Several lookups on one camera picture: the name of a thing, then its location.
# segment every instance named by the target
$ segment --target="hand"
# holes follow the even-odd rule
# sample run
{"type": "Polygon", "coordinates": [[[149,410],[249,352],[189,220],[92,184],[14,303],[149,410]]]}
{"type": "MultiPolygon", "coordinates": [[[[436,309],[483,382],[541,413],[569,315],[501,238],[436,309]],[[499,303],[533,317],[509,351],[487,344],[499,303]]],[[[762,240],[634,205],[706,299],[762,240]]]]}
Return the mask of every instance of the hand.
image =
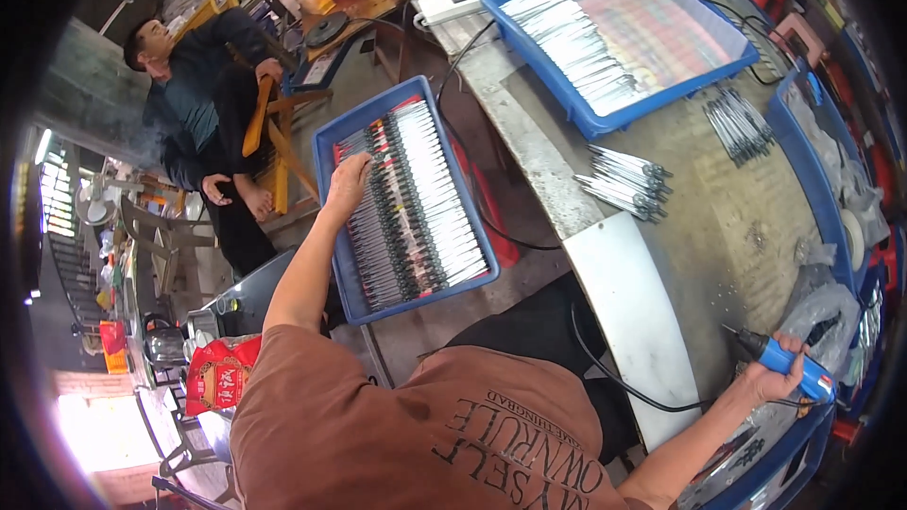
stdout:
{"type": "Polygon", "coordinates": [[[223,174],[205,176],[204,179],[201,180],[201,191],[205,192],[205,195],[208,196],[214,205],[229,205],[233,203],[233,199],[224,197],[224,195],[221,194],[221,190],[218,189],[219,183],[229,181],[232,181],[232,179],[223,174]]]}
{"type": "Polygon", "coordinates": [[[800,354],[794,358],[789,374],[781,374],[774,370],[769,370],[755,360],[749,363],[741,378],[752,387],[759,404],[790,396],[790,393],[794,391],[797,385],[800,384],[800,380],[803,379],[804,357],[809,352],[809,345],[804,345],[800,339],[793,335],[775,331],[772,337],[778,341],[782,349],[799,352],[800,354]]]}
{"type": "Polygon", "coordinates": [[[283,68],[280,67],[280,62],[274,58],[268,58],[259,63],[258,67],[255,68],[255,79],[260,83],[261,78],[266,75],[274,77],[275,83],[280,83],[280,79],[283,77],[283,68]]]}
{"type": "Polygon", "coordinates": [[[372,156],[363,152],[347,158],[334,170],[324,210],[329,211],[338,222],[346,222],[362,201],[371,167],[372,156]]]}

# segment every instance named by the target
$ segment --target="brown t-shirt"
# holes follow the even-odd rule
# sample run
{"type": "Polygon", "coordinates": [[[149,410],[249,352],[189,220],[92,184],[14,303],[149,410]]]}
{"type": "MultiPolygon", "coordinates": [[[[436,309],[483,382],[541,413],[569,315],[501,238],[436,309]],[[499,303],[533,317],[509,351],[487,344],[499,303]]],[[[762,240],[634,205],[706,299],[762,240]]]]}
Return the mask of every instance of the brown t-shirt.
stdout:
{"type": "Polygon", "coordinates": [[[389,391],[290,325],[265,334],[231,431],[251,510],[626,510],[600,449],[582,382],[558,365],[444,348],[389,391]]]}

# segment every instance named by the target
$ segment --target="seated man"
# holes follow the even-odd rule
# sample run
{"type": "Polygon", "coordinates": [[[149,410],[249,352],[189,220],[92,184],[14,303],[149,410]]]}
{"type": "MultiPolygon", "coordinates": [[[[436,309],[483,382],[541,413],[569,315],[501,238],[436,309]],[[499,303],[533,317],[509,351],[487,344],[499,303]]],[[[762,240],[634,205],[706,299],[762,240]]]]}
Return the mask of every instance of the seated man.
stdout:
{"type": "Polygon", "coordinates": [[[201,192],[224,258],[234,273],[249,274],[277,254],[257,224],[272,205],[271,193],[252,181],[261,158],[242,155],[257,82],[282,75],[261,30],[231,8],[175,42],[159,20],[148,19],[130,32],[123,56],[152,77],[142,121],[162,137],[164,170],[177,186],[201,192]],[[233,60],[228,42],[251,68],[233,60]]]}
{"type": "Polygon", "coordinates": [[[808,347],[777,335],[800,351],[790,374],[751,363],[616,489],[604,464],[636,434],[626,394],[582,378],[574,310],[590,353],[605,343],[575,280],[470,326],[395,390],[370,386],[357,358],[319,335],[334,238],[362,200],[368,161],[334,170],[267,309],[231,429],[246,508],[667,510],[753,408],[803,377],[808,347]]]}

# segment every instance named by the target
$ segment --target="power strip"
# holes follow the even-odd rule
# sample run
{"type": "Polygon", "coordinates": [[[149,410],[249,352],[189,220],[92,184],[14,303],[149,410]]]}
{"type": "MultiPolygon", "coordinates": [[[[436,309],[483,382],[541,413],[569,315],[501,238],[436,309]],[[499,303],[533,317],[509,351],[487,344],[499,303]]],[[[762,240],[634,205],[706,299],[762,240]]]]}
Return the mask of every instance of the power strip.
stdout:
{"type": "Polygon", "coordinates": [[[419,14],[413,18],[414,23],[422,25],[423,28],[428,28],[484,10],[480,0],[453,1],[417,0],[419,14]]]}

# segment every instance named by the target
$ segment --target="bare foot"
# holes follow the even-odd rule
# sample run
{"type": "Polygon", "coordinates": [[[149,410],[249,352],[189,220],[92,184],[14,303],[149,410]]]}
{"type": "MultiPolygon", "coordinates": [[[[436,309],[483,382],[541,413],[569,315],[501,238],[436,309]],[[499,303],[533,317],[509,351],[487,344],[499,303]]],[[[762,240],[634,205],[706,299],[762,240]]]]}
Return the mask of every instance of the bare foot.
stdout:
{"type": "Polygon", "coordinates": [[[267,214],[274,208],[274,198],[264,187],[260,187],[248,174],[235,174],[233,183],[236,190],[240,192],[240,197],[246,202],[246,207],[252,211],[255,220],[262,222],[267,218],[267,214]]]}

